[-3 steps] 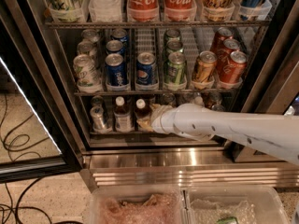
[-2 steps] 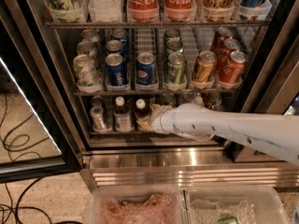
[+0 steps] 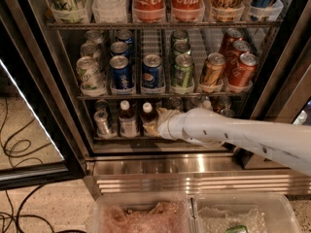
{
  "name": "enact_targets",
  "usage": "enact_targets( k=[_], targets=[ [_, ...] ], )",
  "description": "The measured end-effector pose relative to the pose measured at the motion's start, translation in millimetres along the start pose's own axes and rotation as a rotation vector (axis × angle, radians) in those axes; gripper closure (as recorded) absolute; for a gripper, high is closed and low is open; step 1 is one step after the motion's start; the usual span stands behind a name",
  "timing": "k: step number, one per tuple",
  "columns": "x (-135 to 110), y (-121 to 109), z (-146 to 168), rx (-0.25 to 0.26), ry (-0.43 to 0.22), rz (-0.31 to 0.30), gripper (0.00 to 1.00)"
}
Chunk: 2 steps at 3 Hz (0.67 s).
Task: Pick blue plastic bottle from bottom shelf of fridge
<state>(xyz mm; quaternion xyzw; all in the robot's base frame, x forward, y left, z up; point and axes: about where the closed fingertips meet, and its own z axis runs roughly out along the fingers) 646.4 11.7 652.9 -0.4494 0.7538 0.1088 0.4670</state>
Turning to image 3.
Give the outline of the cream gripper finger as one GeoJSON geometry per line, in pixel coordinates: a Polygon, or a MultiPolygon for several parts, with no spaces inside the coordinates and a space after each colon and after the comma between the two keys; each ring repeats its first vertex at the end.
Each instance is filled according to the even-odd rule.
{"type": "Polygon", "coordinates": [[[149,137],[158,137],[157,124],[155,121],[146,122],[143,124],[144,135],[149,137]]]}
{"type": "Polygon", "coordinates": [[[180,113],[179,110],[169,110],[166,108],[158,108],[157,111],[158,111],[158,121],[159,122],[167,121],[171,117],[180,113]]]}

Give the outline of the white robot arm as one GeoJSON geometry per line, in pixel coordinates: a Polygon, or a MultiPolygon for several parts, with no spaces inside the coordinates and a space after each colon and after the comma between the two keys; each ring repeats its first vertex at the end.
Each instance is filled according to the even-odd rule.
{"type": "Polygon", "coordinates": [[[311,127],[221,116],[203,108],[160,111],[148,133],[194,145],[226,142],[311,176],[311,127]]]}

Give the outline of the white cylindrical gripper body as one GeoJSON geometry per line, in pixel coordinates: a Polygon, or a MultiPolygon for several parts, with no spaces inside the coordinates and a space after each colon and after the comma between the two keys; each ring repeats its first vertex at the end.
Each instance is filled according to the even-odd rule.
{"type": "Polygon", "coordinates": [[[184,140],[185,132],[184,132],[184,122],[185,122],[186,114],[179,113],[167,121],[157,122],[157,131],[159,136],[163,139],[167,140],[184,140]]]}

